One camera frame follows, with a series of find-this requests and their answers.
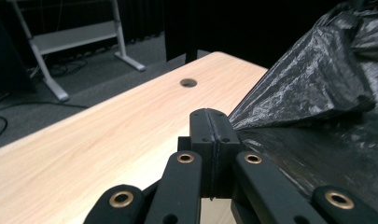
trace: light wood tabletop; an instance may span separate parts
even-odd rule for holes
[[[1,147],[0,224],[83,223],[106,190],[147,188],[189,136],[192,111],[229,115],[265,72],[214,52]],[[230,202],[208,201],[202,223],[234,223]]]

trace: cable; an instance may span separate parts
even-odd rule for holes
[[[7,119],[5,119],[5,118],[3,118],[3,117],[0,117],[0,120],[2,120],[2,121],[5,123],[4,127],[3,127],[2,130],[0,131],[0,135],[2,135],[2,133],[4,133],[5,130],[7,129],[8,122],[7,122]]]
[[[8,105],[8,106],[5,106],[5,107],[1,107],[0,111],[5,110],[5,109],[9,109],[9,108],[14,107],[14,106],[19,106],[19,105],[61,105],[61,106],[75,107],[75,108],[80,108],[80,109],[87,109],[88,108],[87,106],[84,106],[84,105],[69,105],[69,104],[61,104],[61,103],[53,103],[53,102],[25,102],[25,103],[18,103],[18,104],[14,104],[14,105]],[[7,119],[5,119],[1,116],[0,116],[0,120],[2,120],[5,123],[4,127],[0,131],[0,135],[2,135],[2,133],[4,133],[7,129],[8,121],[7,121]]]

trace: white shelf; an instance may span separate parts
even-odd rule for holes
[[[34,42],[42,55],[116,37],[113,21],[106,21],[59,32],[35,35]]]

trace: black garbage bag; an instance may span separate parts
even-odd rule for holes
[[[334,185],[378,211],[378,10],[336,6],[229,118],[308,199]]]

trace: round hole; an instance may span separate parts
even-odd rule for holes
[[[342,209],[352,209],[355,206],[350,198],[337,191],[328,191],[325,193],[325,197],[329,203]]]
[[[133,194],[129,191],[119,191],[110,197],[109,203],[112,207],[121,208],[133,201]]]
[[[247,162],[254,163],[254,164],[261,163],[261,158],[259,156],[252,155],[252,154],[245,155],[245,160]]]
[[[294,221],[297,224],[310,224],[310,221],[308,221],[308,219],[306,217],[302,217],[302,216],[294,217]]]
[[[182,154],[182,155],[177,156],[177,160],[182,163],[190,163],[194,161],[194,157],[191,156],[190,154]]]
[[[191,88],[197,86],[197,81],[192,78],[185,78],[180,81],[180,85],[182,87]]]
[[[162,219],[163,224],[176,224],[177,223],[177,217],[175,215],[168,215]]]

